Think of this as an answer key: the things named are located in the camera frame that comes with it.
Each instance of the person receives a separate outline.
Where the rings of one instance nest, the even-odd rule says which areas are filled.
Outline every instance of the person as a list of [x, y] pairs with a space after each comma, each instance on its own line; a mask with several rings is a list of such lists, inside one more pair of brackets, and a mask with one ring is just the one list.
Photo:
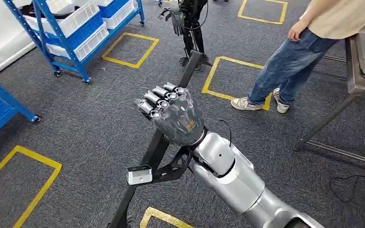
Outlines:
[[261, 110], [271, 93], [285, 113], [313, 68], [335, 43], [365, 25], [365, 0], [312, 0], [287, 39], [269, 58], [247, 97], [231, 100], [240, 110]]

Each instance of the robot leg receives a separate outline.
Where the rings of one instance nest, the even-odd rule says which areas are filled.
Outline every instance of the robot leg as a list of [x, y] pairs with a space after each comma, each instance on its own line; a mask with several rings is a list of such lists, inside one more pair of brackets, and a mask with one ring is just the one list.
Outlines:
[[195, 149], [198, 159], [191, 163], [191, 169], [233, 211], [254, 228], [323, 228], [265, 188], [252, 163], [229, 143], [216, 133], [208, 133]]
[[189, 57], [191, 55], [191, 50], [193, 50], [194, 48], [194, 43], [192, 42], [191, 33], [188, 29], [183, 28], [182, 35], [185, 44], [185, 51], [187, 52], [187, 55]]
[[[199, 27], [199, 22], [195, 22], [193, 24], [193, 28]], [[202, 31], [201, 31], [201, 27], [195, 29], [192, 31], [193, 35], [194, 35], [194, 39], [195, 39], [195, 43], [198, 47], [198, 51], [205, 54], [205, 48], [203, 46], [203, 38], [202, 38]]]

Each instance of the white plastic bin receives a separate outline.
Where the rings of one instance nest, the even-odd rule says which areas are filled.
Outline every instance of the white plastic bin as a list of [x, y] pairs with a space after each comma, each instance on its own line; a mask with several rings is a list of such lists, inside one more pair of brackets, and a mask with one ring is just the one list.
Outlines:
[[103, 18], [107, 24], [107, 29], [115, 29], [132, 11], [134, 11], [134, 0], [129, 0], [117, 13], [111, 18]]
[[[67, 18], [58, 20], [59, 27], [67, 38], [100, 11], [95, 1], [96, 0], [47, 0], [47, 4], [49, 10], [54, 14], [64, 14], [69, 12], [70, 9], [74, 9], [75, 6], [80, 6], [80, 8]], [[29, 16], [24, 17], [32, 29], [38, 30], [36, 18]], [[42, 18], [41, 22], [46, 32], [55, 34], [55, 31], [46, 18]]]
[[[75, 48], [74, 52], [79, 61], [82, 61], [97, 45], [101, 43], [109, 35], [106, 23], [104, 22], [99, 29], [90, 35], [81, 45]], [[51, 54], [69, 58], [67, 51], [56, 45], [47, 44], [47, 48]]]

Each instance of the white sneaker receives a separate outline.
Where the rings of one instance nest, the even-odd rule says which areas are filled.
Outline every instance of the white sneaker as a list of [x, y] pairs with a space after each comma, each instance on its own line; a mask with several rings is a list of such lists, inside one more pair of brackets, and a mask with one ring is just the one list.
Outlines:
[[280, 112], [280, 113], [287, 112], [288, 109], [289, 109], [289, 105], [282, 104], [281, 102], [278, 101], [278, 99], [279, 99], [279, 88], [274, 89], [272, 95], [273, 95], [273, 98], [275, 99], [276, 103], [278, 103], [278, 106], [277, 106], [278, 112]]
[[240, 109], [240, 110], [252, 110], [252, 111], [256, 111], [256, 110], [261, 110], [262, 109], [262, 104], [249, 104], [248, 100], [246, 97], [242, 97], [242, 98], [234, 98], [230, 101], [231, 106], [233, 106], [236, 109]]

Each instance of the gray carpet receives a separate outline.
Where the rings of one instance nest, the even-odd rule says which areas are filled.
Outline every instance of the gray carpet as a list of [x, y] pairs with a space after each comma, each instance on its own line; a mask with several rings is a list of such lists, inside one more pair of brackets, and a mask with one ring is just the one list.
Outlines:
[[[263, 65], [307, 6], [307, 1], [288, 2], [284, 24], [272, 25], [238, 18], [240, 1], [211, 1], [202, 29], [210, 61], [227, 56]], [[170, 22], [157, 20], [161, 9], [154, 1], [144, 6], [145, 27], [136, 17], [124, 31], [160, 42], [138, 69], [105, 61], [97, 54], [86, 67], [93, 83], [85, 86], [72, 72], [54, 78], [42, 54], [33, 50], [0, 73], [0, 84], [43, 116], [39, 124], [16, 116], [0, 130], [0, 161], [14, 146], [22, 145], [63, 164], [23, 227], [97, 228], [121, 199], [126, 167], [139, 163], [154, 132], [132, 107], [132, 100], [154, 85], [177, 83], [183, 72], [178, 65], [184, 55], [182, 38], [173, 34]], [[280, 7], [249, 0], [243, 15], [275, 20]], [[110, 56], [134, 62], [144, 52], [136, 45], [149, 44], [126, 38]], [[329, 54], [344, 57], [343, 45], [339, 43]], [[258, 71], [222, 60], [210, 88], [244, 95]], [[322, 60], [287, 114], [279, 114], [273, 102], [269, 111], [250, 113], [234, 110], [225, 99], [201, 94], [208, 72], [204, 66], [189, 84], [206, 125], [225, 137], [228, 128], [219, 119], [231, 125], [233, 143], [254, 163], [272, 192], [327, 228], [365, 228], [365, 180], [358, 183], [350, 203], [341, 203], [327, 186], [335, 176], [365, 175], [365, 164], [309, 146], [300, 152], [292, 150], [296, 140], [347, 96], [344, 64]], [[365, 154], [365, 100], [353, 103], [315, 139]], [[165, 159], [176, 150], [170, 147]], [[0, 228], [14, 224], [51, 171], [21, 156], [0, 171]], [[352, 184], [341, 181], [334, 188], [346, 198]], [[148, 207], [197, 228], [250, 227], [189, 172], [176, 181], [139, 188], [129, 210], [133, 227], [139, 227]], [[148, 227], [170, 226], [152, 218]]]

